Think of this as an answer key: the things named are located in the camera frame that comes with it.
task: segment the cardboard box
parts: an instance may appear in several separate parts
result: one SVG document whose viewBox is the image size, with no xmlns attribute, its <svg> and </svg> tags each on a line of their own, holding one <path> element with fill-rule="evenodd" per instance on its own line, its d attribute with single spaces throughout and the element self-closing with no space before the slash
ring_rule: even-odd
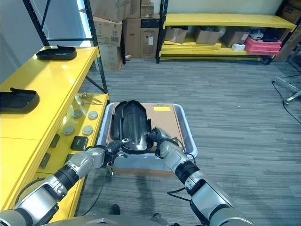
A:
<svg viewBox="0 0 301 226">
<path fill-rule="evenodd" d="M 141 58 L 154 58 L 156 56 L 160 16 L 141 19 Z"/>
<path fill-rule="evenodd" d="M 222 41 L 228 48 L 231 48 L 234 43 L 243 44 L 249 33 L 250 31 L 245 28 L 227 27 L 225 34 L 222 36 Z"/>
<path fill-rule="evenodd" d="M 119 23 L 93 17 L 98 44 L 120 46 L 122 21 Z"/>
<path fill-rule="evenodd" d="M 301 17 L 301 10 L 289 5 L 284 5 L 280 16 L 283 19 L 295 24 Z"/>
<path fill-rule="evenodd" d="M 301 41 L 301 25 L 299 25 L 295 29 L 295 31 L 292 33 L 289 40 L 281 48 L 279 54 L 274 58 L 274 61 L 277 61 L 277 62 L 286 61 L 287 57 L 291 54 L 293 49 L 297 46 L 297 44 L 300 41 Z"/>
<path fill-rule="evenodd" d="M 139 18 L 140 17 L 140 0 L 131 0 L 130 14 L 127 18 Z"/>
<path fill-rule="evenodd" d="M 220 34 L 220 32 L 204 31 L 200 27 L 195 27 L 194 40 L 197 44 L 215 44 Z"/>
<path fill-rule="evenodd" d="M 124 41 L 126 55 L 131 54 L 133 58 L 140 57 L 140 37 L 141 37 L 141 20 L 126 19 L 124 25 Z"/>
<path fill-rule="evenodd" d="M 287 3 L 295 8 L 301 9 L 301 0 L 288 0 Z"/>
<path fill-rule="evenodd" d="M 141 58 L 155 58 L 159 28 L 141 28 Z"/>
<path fill-rule="evenodd" d="M 155 126 L 164 129 L 171 137 L 178 138 L 182 144 L 184 144 L 184 139 L 181 133 L 180 124 L 178 121 L 177 114 L 173 105 L 158 105 L 158 104 L 143 104 L 142 106 L 146 110 L 147 118 L 151 120 L 151 127 Z M 110 133 L 107 136 L 107 144 L 112 141 Z M 155 152 L 157 143 L 154 143 L 151 152 Z"/>
<path fill-rule="evenodd" d="M 154 3 L 141 4 L 140 6 L 140 17 L 141 18 L 151 18 L 154 15 Z"/>
<path fill-rule="evenodd" d="M 104 71 L 119 72 L 122 66 L 120 47 L 98 45 Z"/>
<path fill-rule="evenodd" d="M 177 27 L 167 27 L 164 40 L 173 41 L 182 44 L 184 42 L 187 30 Z"/>
<path fill-rule="evenodd" d="M 155 13 L 153 18 L 141 18 L 141 28 L 160 27 L 160 15 Z"/>
<path fill-rule="evenodd" d="M 90 0 L 92 14 L 103 19 L 120 22 L 131 11 L 131 0 Z"/>
</svg>

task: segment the small black box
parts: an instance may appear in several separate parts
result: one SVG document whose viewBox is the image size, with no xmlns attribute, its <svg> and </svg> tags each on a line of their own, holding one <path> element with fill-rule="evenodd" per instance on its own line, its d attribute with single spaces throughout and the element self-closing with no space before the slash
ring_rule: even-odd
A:
<svg viewBox="0 0 301 226">
<path fill-rule="evenodd" d="M 70 148 L 74 151 L 84 151 L 87 147 L 87 143 L 87 137 L 75 136 Z"/>
</svg>

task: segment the metal tool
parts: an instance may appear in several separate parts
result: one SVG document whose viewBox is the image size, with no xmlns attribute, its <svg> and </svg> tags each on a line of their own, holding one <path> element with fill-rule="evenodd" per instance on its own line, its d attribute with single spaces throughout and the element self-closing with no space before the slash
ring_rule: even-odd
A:
<svg viewBox="0 0 301 226">
<path fill-rule="evenodd" d="M 89 95 L 87 92 L 83 92 L 83 94 L 80 94 L 79 96 L 80 98 L 84 98 L 84 99 L 90 99 L 90 101 L 97 101 L 99 103 L 102 104 L 102 102 L 98 99 L 96 99 L 95 97 Z"/>
<path fill-rule="evenodd" d="M 95 102 L 93 102 L 93 101 L 91 101 L 91 102 L 81 101 L 81 102 L 80 102 L 80 105 L 91 105 L 91 104 L 93 104 L 93 105 L 103 105 L 103 104 L 95 103 Z"/>
</svg>

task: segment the yellow shelf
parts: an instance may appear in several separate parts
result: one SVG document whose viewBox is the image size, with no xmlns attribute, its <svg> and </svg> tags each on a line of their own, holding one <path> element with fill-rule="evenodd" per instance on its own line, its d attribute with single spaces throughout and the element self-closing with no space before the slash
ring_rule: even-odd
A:
<svg viewBox="0 0 301 226">
<path fill-rule="evenodd" d="M 161 55 L 250 55 L 246 51 L 234 51 L 230 48 L 220 48 L 219 50 L 192 50 L 192 49 L 180 49 L 180 48 L 166 48 L 166 45 L 162 45 L 162 50 L 160 51 L 159 56 Z"/>
<path fill-rule="evenodd" d="M 182 44 L 173 42 L 173 41 L 166 41 L 166 40 L 164 40 L 164 44 L 185 46 L 185 47 L 191 47 L 191 46 L 193 46 L 193 47 L 195 47 L 195 46 L 197 46 L 197 47 L 199 47 L 199 46 L 201 46 L 201 47 L 218 47 L 218 48 L 222 47 L 222 44 L 220 42 L 217 42 L 215 44 L 197 44 L 193 37 L 186 37 Z"/>
<path fill-rule="evenodd" d="M 71 150 L 70 146 L 73 141 L 74 136 L 85 136 L 88 137 L 88 144 L 87 146 L 91 146 L 95 144 L 97 135 L 98 135 L 98 129 L 101 124 L 101 120 L 103 117 L 103 113 L 106 107 L 106 103 L 108 100 L 107 94 L 92 94 L 92 96 L 98 100 L 100 100 L 103 105 L 80 105 L 80 102 L 84 99 L 80 99 L 79 95 L 75 96 L 74 101 L 72 102 L 72 105 L 69 107 L 67 115 L 63 118 L 60 127 L 58 131 L 56 132 L 60 139 L 56 145 L 55 148 L 48 148 L 47 153 L 49 153 L 50 159 L 46 165 L 46 167 L 43 169 L 39 167 L 37 169 L 37 172 L 39 173 L 55 173 L 59 168 L 61 168 L 65 160 L 67 158 L 67 155 L 70 153 L 76 153 L 77 151 Z M 74 119 L 72 117 L 73 110 L 81 110 L 83 113 L 82 116 L 78 119 Z M 88 113 L 90 111 L 97 111 L 98 117 L 95 120 L 91 120 L 88 118 Z M 89 136 L 86 136 L 82 133 L 82 129 L 86 126 L 90 125 L 93 128 L 93 133 Z M 63 134 L 63 129 L 66 126 L 73 126 L 74 127 L 74 134 L 70 136 L 66 136 Z"/>
<path fill-rule="evenodd" d="M 77 48 L 70 61 L 41 61 L 34 55 L 0 85 L 1 91 L 29 89 L 40 97 L 27 114 L 1 114 L 1 210 L 14 206 L 18 192 L 37 171 L 98 54 L 97 47 L 90 47 Z"/>
<path fill-rule="evenodd" d="M 290 29 L 296 25 L 274 15 L 228 14 L 228 13 L 167 13 L 165 26 L 215 25 L 252 26 Z"/>
<path fill-rule="evenodd" d="M 261 57 L 242 57 L 242 56 L 162 56 L 160 60 L 255 60 L 260 61 Z"/>
<path fill-rule="evenodd" d="M 56 132 L 60 135 L 60 139 L 55 148 L 48 148 L 47 153 L 51 154 L 50 159 L 44 169 L 38 168 L 37 172 L 31 178 L 34 180 L 36 178 L 49 177 L 53 175 L 58 169 L 60 169 L 67 158 L 68 154 L 75 154 L 78 151 L 70 149 L 71 143 L 74 136 L 85 136 L 82 134 L 82 128 L 86 125 L 91 125 L 94 129 L 93 134 L 87 136 L 88 143 L 87 146 L 94 145 L 98 135 L 98 129 L 103 118 L 104 110 L 108 100 L 107 94 L 91 94 L 94 98 L 100 100 L 103 105 L 79 105 L 83 100 L 79 98 L 79 94 L 75 96 L 75 99 L 72 102 L 72 105 L 69 107 L 67 115 L 62 120 L 58 131 Z M 78 119 L 72 117 L 73 110 L 81 110 L 83 113 L 82 116 Z M 91 120 L 87 117 L 90 111 L 97 111 L 98 117 L 95 120 Z M 65 136 L 63 134 L 63 129 L 65 126 L 72 125 L 75 129 L 74 134 L 70 136 Z M 59 210 L 51 219 L 50 222 L 55 222 L 62 219 L 71 218 L 74 216 L 77 203 L 79 200 L 80 192 L 84 184 L 84 178 L 78 181 L 69 191 L 66 197 L 58 203 Z"/>
</svg>

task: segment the black shelf post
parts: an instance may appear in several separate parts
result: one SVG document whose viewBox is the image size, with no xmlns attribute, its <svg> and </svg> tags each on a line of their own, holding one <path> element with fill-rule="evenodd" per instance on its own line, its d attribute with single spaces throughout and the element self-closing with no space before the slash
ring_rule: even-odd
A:
<svg viewBox="0 0 301 226">
<path fill-rule="evenodd" d="M 163 39 L 165 36 L 165 29 L 163 29 L 163 24 L 166 20 L 167 14 L 167 7 L 168 7 L 168 0 L 161 0 L 160 3 L 160 28 L 159 28 L 159 35 L 158 35 L 158 45 L 157 45 L 157 52 L 156 52 L 156 63 L 160 63 L 159 53 L 162 49 Z"/>
<path fill-rule="evenodd" d="M 27 12 L 28 12 L 28 14 L 33 22 L 33 25 L 36 28 L 37 33 L 44 46 L 50 46 L 50 44 L 49 44 L 50 41 L 85 41 L 85 40 L 88 40 L 88 41 L 93 42 L 93 46 L 98 47 L 97 36 L 96 36 L 96 31 L 95 31 L 95 27 L 94 27 L 92 11 L 91 11 L 91 6 L 90 6 L 89 0 L 84 0 L 84 4 L 85 4 L 86 15 L 88 18 L 89 27 L 90 27 L 90 31 L 91 31 L 91 38 L 47 38 L 45 33 L 43 32 L 43 27 L 44 27 L 44 22 L 46 20 L 46 15 L 48 12 L 48 7 L 49 7 L 50 2 L 51 2 L 51 0 L 47 0 L 47 2 L 46 2 L 45 12 L 44 12 L 44 15 L 42 18 L 42 24 L 40 24 L 39 19 L 37 18 L 37 15 L 32 7 L 32 3 L 30 2 L 30 0 L 23 0 L 23 3 L 27 9 Z M 100 87 L 95 81 L 93 81 L 88 76 L 86 76 L 86 78 L 93 85 L 95 85 L 98 89 L 100 89 L 103 93 L 108 93 L 108 88 L 107 88 L 107 83 L 106 83 L 105 76 L 104 76 L 103 64 L 102 64 L 101 58 L 97 57 L 96 59 L 97 59 L 97 64 L 99 67 L 99 74 L 100 74 L 100 77 L 101 77 L 101 80 L 103 83 L 103 87 Z"/>
</svg>

